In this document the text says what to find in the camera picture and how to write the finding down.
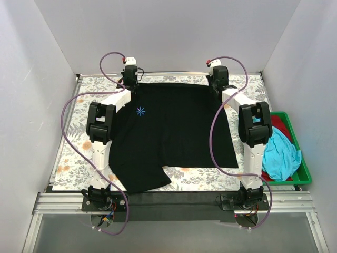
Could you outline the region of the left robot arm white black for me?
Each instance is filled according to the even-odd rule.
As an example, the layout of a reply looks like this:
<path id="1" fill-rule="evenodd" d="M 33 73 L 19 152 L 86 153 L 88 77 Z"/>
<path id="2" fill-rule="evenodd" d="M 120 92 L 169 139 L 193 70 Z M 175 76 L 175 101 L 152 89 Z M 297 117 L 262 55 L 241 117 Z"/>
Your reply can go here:
<path id="1" fill-rule="evenodd" d="M 126 90 L 117 89 L 114 93 L 101 102 L 92 102 L 89 106 L 86 133 L 92 143 L 92 163 L 96 167 L 96 173 L 90 180 L 90 186 L 94 189 L 106 189 L 109 182 L 109 151 L 113 139 L 113 126 L 116 123 L 115 116 L 118 111 L 131 102 L 131 89 L 137 87 L 138 67 L 127 65 L 122 71 Z"/>

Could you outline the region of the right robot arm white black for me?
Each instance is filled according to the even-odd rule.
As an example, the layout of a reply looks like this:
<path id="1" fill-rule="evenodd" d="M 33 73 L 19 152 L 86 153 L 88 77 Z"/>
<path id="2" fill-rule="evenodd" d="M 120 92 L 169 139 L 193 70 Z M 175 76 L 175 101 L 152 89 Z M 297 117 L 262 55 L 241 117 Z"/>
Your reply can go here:
<path id="1" fill-rule="evenodd" d="M 238 113 L 238 134 L 244 147 L 241 185 L 245 190 L 261 189 L 264 150 L 273 132 L 269 105 L 252 100 L 229 85 L 228 68 L 218 60 L 209 64 L 207 80 L 222 102 Z"/>

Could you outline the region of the black t shirt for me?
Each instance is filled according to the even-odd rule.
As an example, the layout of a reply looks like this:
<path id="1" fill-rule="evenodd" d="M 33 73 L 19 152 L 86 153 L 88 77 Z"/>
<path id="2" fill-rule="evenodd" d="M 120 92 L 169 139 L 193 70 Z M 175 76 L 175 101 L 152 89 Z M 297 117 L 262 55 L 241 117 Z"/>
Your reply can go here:
<path id="1" fill-rule="evenodd" d="M 165 166 L 237 168 L 227 115 L 206 85 L 142 83 L 113 126 L 109 166 L 129 193 L 171 183 Z"/>

